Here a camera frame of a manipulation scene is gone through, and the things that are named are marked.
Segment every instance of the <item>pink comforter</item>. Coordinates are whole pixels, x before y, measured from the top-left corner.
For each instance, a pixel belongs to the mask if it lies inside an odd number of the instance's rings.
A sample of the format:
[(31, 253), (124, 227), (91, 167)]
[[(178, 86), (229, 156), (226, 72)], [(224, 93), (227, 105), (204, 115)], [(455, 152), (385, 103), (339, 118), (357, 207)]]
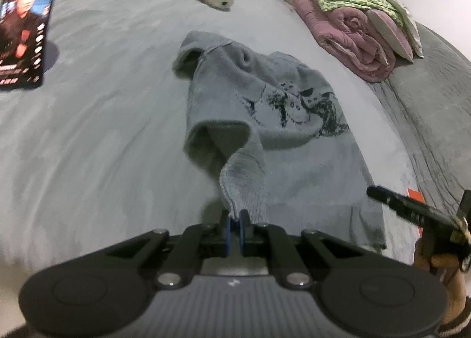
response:
[(374, 83), (391, 73), (394, 52), (364, 12), (352, 7), (323, 12), (317, 0), (293, 0), (292, 4), (317, 43), (356, 75)]

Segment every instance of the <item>man's hand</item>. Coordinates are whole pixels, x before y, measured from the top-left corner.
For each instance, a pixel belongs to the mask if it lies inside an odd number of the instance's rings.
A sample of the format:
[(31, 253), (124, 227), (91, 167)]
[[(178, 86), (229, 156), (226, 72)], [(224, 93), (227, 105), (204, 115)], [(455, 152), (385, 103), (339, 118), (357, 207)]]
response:
[(28, 47), (26, 45), (19, 44), (18, 48), (16, 49), (16, 58), (21, 59), (27, 49), (28, 49)]
[(415, 244), (414, 266), (421, 269), (430, 270), (430, 264), (437, 268), (445, 268), (447, 273), (443, 282), (448, 284), (448, 308), (441, 324), (445, 325), (457, 318), (465, 309), (466, 304), (466, 284), (465, 275), (458, 269), (459, 262), (455, 255), (443, 254), (434, 255), (431, 263), (421, 255), (422, 239)]

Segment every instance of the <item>pillow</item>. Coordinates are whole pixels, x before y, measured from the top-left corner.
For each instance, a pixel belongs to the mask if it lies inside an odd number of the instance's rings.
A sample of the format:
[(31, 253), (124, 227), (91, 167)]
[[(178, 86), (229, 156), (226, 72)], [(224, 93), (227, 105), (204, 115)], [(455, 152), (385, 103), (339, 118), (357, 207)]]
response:
[(406, 35), (404, 35), (404, 32), (400, 30), (393, 19), (386, 12), (380, 10), (368, 10), (366, 14), (393, 51), (406, 60), (414, 62), (414, 54)]

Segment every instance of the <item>graphic print on sweatshirt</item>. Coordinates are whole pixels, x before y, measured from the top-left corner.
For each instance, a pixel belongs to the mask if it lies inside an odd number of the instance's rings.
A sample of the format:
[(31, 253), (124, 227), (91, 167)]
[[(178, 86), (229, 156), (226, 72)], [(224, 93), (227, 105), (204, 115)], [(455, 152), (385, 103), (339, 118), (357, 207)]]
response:
[(316, 92), (314, 88), (299, 90), (291, 81), (281, 84), (281, 89), (265, 85), (257, 101), (242, 97), (249, 115), (261, 126), (302, 125), (321, 118), (323, 124), (318, 136), (338, 136), (349, 129), (343, 120), (335, 94)]

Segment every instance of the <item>white logo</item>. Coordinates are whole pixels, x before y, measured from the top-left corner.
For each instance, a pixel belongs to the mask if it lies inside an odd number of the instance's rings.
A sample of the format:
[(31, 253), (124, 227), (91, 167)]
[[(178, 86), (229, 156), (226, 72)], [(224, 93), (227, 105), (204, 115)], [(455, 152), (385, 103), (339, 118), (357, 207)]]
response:
[(235, 286), (240, 285), (240, 281), (234, 278), (232, 281), (228, 282), (228, 285), (234, 288)]

